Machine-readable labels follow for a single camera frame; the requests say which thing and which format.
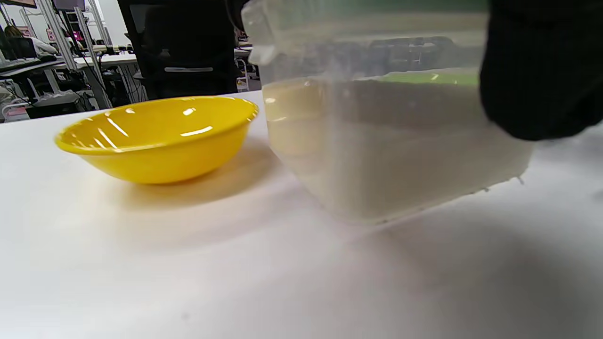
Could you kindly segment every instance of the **person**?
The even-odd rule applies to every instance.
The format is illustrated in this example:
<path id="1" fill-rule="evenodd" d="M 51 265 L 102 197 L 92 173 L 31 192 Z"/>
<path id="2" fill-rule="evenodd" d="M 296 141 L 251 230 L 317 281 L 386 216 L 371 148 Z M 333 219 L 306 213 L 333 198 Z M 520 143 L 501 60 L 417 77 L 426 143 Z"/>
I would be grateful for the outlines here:
<path id="1" fill-rule="evenodd" d="M 4 35 L 7 37 L 26 37 L 19 31 L 15 26 L 7 26 L 4 29 Z M 34 43 L 34 49 L 36 50 L 36 54 L 41 57 L 44 55 L 58 54 L 56 48 L 51 45 L 45 43 L 44 41 L 37 39 L 35 37 L 26 37 L 27 39 L 31 39 Z"/>

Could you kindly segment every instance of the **table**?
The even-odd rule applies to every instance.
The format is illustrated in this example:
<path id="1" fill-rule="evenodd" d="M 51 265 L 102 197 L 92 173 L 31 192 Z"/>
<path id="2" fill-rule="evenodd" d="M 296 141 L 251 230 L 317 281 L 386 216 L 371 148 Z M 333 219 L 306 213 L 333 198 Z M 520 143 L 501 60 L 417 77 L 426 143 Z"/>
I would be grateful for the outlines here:
<path id="1" fill-rule="evenodd" d="M 104 92 L 103 88 L 98 85 L 96 78 L 92 73 L 92 58 L 74 58 L 74 60 L 75 64 L 77 65 L 77 68 L 83 70 L 86 74 L 86 77 L 88 78 L 88 81 L 91 85 L 92 92 L 94 93 L 94 96 L 101 108 L 110 107 L 110 103 L 104 103 L 102 101 L 102 99 L 104 98 Z M 117 66 L 119 68 L 119 73 L 121 74 L 121 78 L 124 84 L 126 85 L 126 89 L 134 89 L 128 91 L 128 97 L 130 98 L 130 101 L 132 103 L 138 102 L 138 98 L 147 97 L 147 93 L 144 87 L 140 85 L 140 83 L 136 84 L 132 77 L 125 76 L 125 74 L 134 74 L 136 72 L 137 61 L 135 54 L 128 53 L 118 55 L 104 55 L 101 59 L 101 66 Z M 64 68 L 65 64 L 59 65 L 58 67 Z"/>
<path id="2" fill-rule="evenodd" d="M 6 71 L 6 72 L 0 73 L 0 79 L 13 78 L 13 77 L 17 77 L 18 75 L 26 74 L 27 72 L 37 71 L 37 70 L 41 69 L 44 71 L 44 75 L 46 76 L 46 79 L 48 80 L 48 83 L 50 84 L 52 91 L 54 93 L 59 93 L 60 89 L 58 88 L 57 79 L 54 77 L 54 73 L 52 72 L 52 69 L 61 64 L 64 65 L 63 59 L 57 59 L 57 60 L 51 61 L 51 62 L 39 63 L 38 65 L 32 65 L 29 67 L 14 69 L 12 71 Z M 31 84 L 31 82 L 30 82 L 30 86 L 33 89 L 34 93 L 37 93 L 36 88 Z"/>
<path id="3" fill-rule="evenodd" d="M 223 169 L 136 186 L 51 143 L 86 115 L 0 125 L 2 338 L 603 337 L 602 128 L 541 144 L 525 185 L 358 226 L 263 116 Z"/>

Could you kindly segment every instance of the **bowl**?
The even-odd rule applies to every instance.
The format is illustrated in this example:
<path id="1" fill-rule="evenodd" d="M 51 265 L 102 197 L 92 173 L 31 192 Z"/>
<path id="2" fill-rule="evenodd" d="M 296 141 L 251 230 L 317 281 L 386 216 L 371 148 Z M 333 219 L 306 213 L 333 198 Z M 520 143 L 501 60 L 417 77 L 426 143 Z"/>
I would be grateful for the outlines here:
<path id="1" fill-rule="evenodd" d="M 257 113 L 254 103 L 228 97 L 146 101 L 86 118 L 61 131 L 55 143 L 110 176 L 174 183 L 232 159 Z"/>

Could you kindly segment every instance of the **plastic container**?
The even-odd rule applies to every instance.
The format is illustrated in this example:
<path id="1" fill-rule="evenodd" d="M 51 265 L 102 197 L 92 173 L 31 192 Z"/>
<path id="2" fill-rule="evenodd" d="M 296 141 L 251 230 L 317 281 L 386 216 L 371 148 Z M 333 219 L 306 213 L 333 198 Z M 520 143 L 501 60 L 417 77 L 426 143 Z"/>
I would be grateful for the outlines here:
<path id="1" fill-rule="evenodd" d="M 486 118 L 486 1 L 252 0 L 270 143 L 308 190 L 380 223 L 520 176 L 532 144 Z"/>

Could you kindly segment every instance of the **black chair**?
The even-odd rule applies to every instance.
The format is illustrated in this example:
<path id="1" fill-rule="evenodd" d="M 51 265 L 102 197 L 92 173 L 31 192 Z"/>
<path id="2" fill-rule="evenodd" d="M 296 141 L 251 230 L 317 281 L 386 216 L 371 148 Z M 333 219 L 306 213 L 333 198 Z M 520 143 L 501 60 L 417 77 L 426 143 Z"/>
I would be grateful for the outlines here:
<path id="1" fill-rule="evenodd" d="M 119 0 L 149 99 L 236 93 L 222 0 Z"/>

